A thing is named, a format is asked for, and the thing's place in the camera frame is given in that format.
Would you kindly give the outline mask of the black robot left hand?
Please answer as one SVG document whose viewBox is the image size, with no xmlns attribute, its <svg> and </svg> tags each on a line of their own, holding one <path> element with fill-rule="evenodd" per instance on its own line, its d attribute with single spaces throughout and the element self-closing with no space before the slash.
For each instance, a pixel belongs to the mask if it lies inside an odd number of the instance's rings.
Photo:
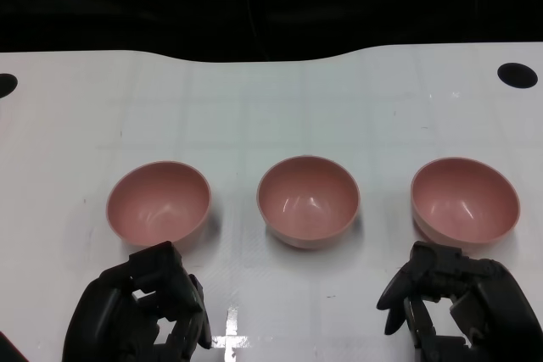
<svg viewBox="0 0 543 362">
<path fill-rule="evenodd" d="M 90 282 L 64 340 L 64 361 L 189 361 L 212 347 L 203 288 L 173 243 L 130 255 Z"/>
</svg>

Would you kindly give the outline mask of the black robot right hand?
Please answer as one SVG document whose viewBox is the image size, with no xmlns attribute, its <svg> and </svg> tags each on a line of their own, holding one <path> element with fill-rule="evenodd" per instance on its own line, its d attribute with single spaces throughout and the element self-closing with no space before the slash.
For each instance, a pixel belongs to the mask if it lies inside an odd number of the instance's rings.
<svg viewBox="0 0 543 362">
<path fill-rule="evenodd" d="M 451 301 L 459 337 L 440 336 L 427 301 Z M 385 332 L 407 325 L 418 361 L 540 361 L 542 328 L 510 271 L 459 248 L 415 242 L 377 303 Z"/>
</svg>

